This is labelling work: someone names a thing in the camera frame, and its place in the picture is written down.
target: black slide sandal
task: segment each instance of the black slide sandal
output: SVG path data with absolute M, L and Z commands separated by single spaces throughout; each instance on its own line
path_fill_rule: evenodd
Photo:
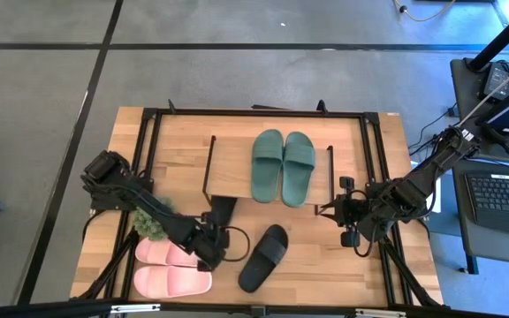
M 241 270 L 239 287 L 245 292 L 255 292 L 282 261 L 287 249 L 286 231 L 280 225 L 271 225 L 254 247 L 245 268 Z

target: white cable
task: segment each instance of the white cable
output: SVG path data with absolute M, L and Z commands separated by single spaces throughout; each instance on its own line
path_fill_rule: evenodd
M 476 105 L 473 110 L 471 110 L 468 115 L 466 115 L 458 124 L 457 126 L 458 127 L 461 127 L 463 124 L 465 124 L 465 122 L 467 121 L 467 119 L 469 117 L 471 117 L 486 101 L 488 101 L 489 98 L 491 98 L 500 88 L 502 88 L 504 85 L 506 85 L 507 83 L 509 82 L 509 78 L 505 79 L 505 81 L 502 82 L 502 84 L 498 85 L 498 87 L 494 88 L 494 90 L 492 92 L 490 92 L 490 94 L 486 95 L 486 97 L 484 97 L 484 99 L 481 100 L 481 102 L 478 103 L 478 105 Z
M 410 17 L 410 19 L 412 19 L 413 21 L 416 21 L 416 22 L 425 22 L 425 21 L 428 21 L 428 20 L 431 20 L 435 17 L 437 17 L 438 15 L 442 14 L 443 12 L 447 11 L 449 8 L 451 8 L 451 6 L 455 3 L 455 1 L 457 0 L 451 0 L 450 3 L 448 3 L 445 8 L 443 8 L 441 11 L 439 11 L 438 13 L 432 15 L 431 17 L 429 18 L 426 18 L 426 19 L 418 19 L 416 17 L 414 17 L 413 15 L 411 15 L 407 9 L 404 10 L 404 13 Z M 394 2 L 398 5 L 399 8 L 403 7 L 403 5 L 399 2 L 399 0 L 394 0 Z

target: wooden board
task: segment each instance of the wooden board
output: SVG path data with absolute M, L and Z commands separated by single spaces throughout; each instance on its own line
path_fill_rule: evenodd
M 110 150 L 118 151 L 127 159 L 133 157 L 136 136 L 141 121 L 141 108 L 120 108 L 111 135 Z M 391 177 L 405 175 L 410 169 L 406 140 L 398 114 L 381 114 L 384 149 Z M 170 197 L 178 211 L 199 215 L 209 210 L 201 194 L 202 180 L 209 152 L 211 135 L 216 135 L 214 162 L 210 174 L 209 193 L 243 193 L 249 197 L 245 169 L 250 166 L 250 145 L 263 130 L 277 128 L 285 136 L 290 131 L 302 131 L 314 142 L 318 152 L 329 145 L 334 147 L 336 193 L 338 177 L 351 176 L 357 188 L 367 181 L 367 170 L 362 150 L 362 139 L 357 120 L 332 118 L 275 118 L 275 117 L 213 117 L 213 116 L 163 116 L 156 147 L 154 193 Z M 376 158 L 374 138 L 373 156 Z M 225 171 L 224 152 L 236 147 L 242 149 L 235 163 Z M 229 173 L 234 170 L 239 177 Z M 375 163 L 379 177 L 379 164 Z M 326 174 L 312 183 L 315 201 L 329 199 Z M 237 184 L 237 188 L 226 184 Z M 108 211 L 97 217 L 87 230 L 78 270 L 72 285 L 72 296 L 84 292 L 99 275 L 110 259 L 118 227 L 119 212 Z M 213 272 L 213 286 L 202 295 L 170 299 L 173 302 L 208 304 L 266 304 L 287 306 L 386 306 L 384 280 L 377 246 L 368 258 L 360 258 L 352 249 L 341 247 L 338 228 L 331 220 L 314 216 L 313 206 L 288 208 L 281 202 L 261 204 L 252 199 L 239 199 L 233 212 L 232 225 L 244 229 L 255 244 L 268 228 L 277 223 L 288 232 L 290 246 L 285 258 L 255 293 L 242 291 L 237 279 L 245 261 L 223 262 Z M 438 301 L 442 301 L 435 265 L 429 249 L 425 230 L 416 222 L 400 225 L 406 252 L 406 263 L 422 286 Z M 246 250 L 245 239 L 232 231 L 229 257 L 242 255 Z M 144 264 L 136 263 L 139 268 Z M 116 294 L 120 291 L 124 264 L 118 273 Z M 392 266 L 392 276 L 397 299 L 399 292 L 398 271 Z M 130 299 L 144 300 L 134 289 Z

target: slide sandal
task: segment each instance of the slide sandal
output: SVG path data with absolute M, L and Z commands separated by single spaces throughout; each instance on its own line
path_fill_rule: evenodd
M 211 288 L 211 273 L 172 266 L 147 266 L 134 273 L 134 287 L 149 299 L 197 295 Z
M 287 248 L 288 234 L 284 228 L 277 224 L 271 225 L 239 274 L 240 288 L 245 292 L 255 292 L 280 263 Z
M 186 254 L 168 239 L 151 241 L 145 238 L 137 245 L 134 255 L 137 260 L 147 264 L 198 266 L 198 258 L 195 254 Z
M 290 133 L 284 150 L 282 202 L 285 205 L 292 208 L 304 205 L 314 167 L 315 150 L 311 140 L 301 132 Z
M 257 202 L 269 203 L 278 195 L 283 143 L 282 133 L 276 129 L 262 132 L 254 141 L 251 194 Z

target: green plant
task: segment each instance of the green plant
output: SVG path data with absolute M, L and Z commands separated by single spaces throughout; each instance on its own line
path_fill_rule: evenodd
M 170 198 L 158 198 L 158 200 L 168 208 L 175 210 Z M 158 241 L 166 237 L 163 226 L 140 208 L 137 208 L 135 212 L 133 226 L 139 235 L 148 237 L 151 241 Z

